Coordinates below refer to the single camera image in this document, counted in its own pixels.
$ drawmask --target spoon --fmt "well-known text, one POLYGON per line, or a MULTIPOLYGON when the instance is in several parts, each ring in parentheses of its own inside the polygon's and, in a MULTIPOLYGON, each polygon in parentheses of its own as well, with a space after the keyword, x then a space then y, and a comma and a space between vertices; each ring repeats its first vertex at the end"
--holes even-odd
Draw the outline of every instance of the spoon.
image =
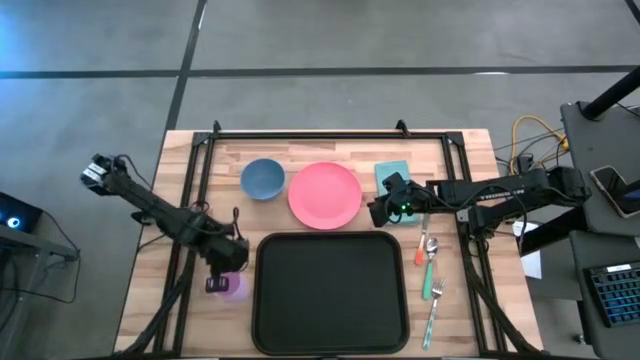
POLYGON ((429 263, 427 265, 427 275, 424 277, 424 288, 422 289, 422 298, 425 300, 431 299, 431 275, 433 273, 433 265, 431 261, 438 252, 438 239, 429 238, 427 240, 427 255, 429 256, 429 263))

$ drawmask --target gray floor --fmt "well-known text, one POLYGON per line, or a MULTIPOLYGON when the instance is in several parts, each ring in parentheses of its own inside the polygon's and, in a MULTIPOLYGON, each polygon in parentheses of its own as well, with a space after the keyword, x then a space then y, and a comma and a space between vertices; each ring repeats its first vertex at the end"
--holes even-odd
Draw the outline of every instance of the gray floor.
MULTIPOLYGON (((177 70, 196 3, 0 0, 0 72, 177 70)), ((192 68, 624 65, 640 63, 639 41, 622 0, 210 0, 192 68)), ((389 128, 404 119, 414 128, 488 128, 498 146, 518 116, 559 128, 561 103, 590 100, 621 76, 190 79, 177 128, 213 120, 228 129, 389 128)), ((50 211, 83 255, 76 302, 38 300, 21 357, 111 351, 140 228, 131 207, 97 197, 78 176, 101 152, 130 154, 151 178, 175 87, 174 78, 0 80, 0 191, 50 211)), ((625 103, 640 103, 640 93, 625 103)), ((541 132, 525 122, 519 136, 541 132)), ((68 298, 73 275, 52 272, 41 291, 68 298)), ((572 343, 572 303, 536 296, 534 305, 545 349, 593 356, 572 343)))

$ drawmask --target blue bowl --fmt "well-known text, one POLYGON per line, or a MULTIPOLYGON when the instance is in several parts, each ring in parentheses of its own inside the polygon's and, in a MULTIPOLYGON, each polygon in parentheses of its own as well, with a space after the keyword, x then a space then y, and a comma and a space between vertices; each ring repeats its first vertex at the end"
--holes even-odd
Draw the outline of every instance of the blue bowl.
POLYGON ((257 159, 242 170, 240 186, 252 199, 270 200, 282 192, 284 179, 284 169, 277 161, 257 159))

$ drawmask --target rectangular tray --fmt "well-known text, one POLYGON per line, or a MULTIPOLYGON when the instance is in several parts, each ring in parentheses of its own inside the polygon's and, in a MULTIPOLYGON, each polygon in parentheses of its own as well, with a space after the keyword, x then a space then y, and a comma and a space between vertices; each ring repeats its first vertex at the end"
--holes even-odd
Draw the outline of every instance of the rectangular tray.
POLYGON ((272 234, 254 289, 251 335, 267 355, 389 354, 409 339, 401 249, 385 232, 272 234))

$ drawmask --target fork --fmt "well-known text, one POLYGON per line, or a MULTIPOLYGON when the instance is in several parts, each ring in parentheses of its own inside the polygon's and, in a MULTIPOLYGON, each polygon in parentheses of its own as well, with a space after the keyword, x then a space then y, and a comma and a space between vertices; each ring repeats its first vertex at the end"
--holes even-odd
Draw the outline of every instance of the fork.
POLYGON ((431 333, 433 332, 433 322, 436 319, 436 308, 438 306, 438 299, 440 298, 440 296, 442 296, 442 290, 444 289, 445 281, 445 278, 436 280, 431 290, 431 293, 433 294, 433 305, 431 305, 431 314, 429 315, 427 333, 424 335, 424 342, 422 343, 422 348, 425 350, 429 349, 429 344, 431 343, 431 333))

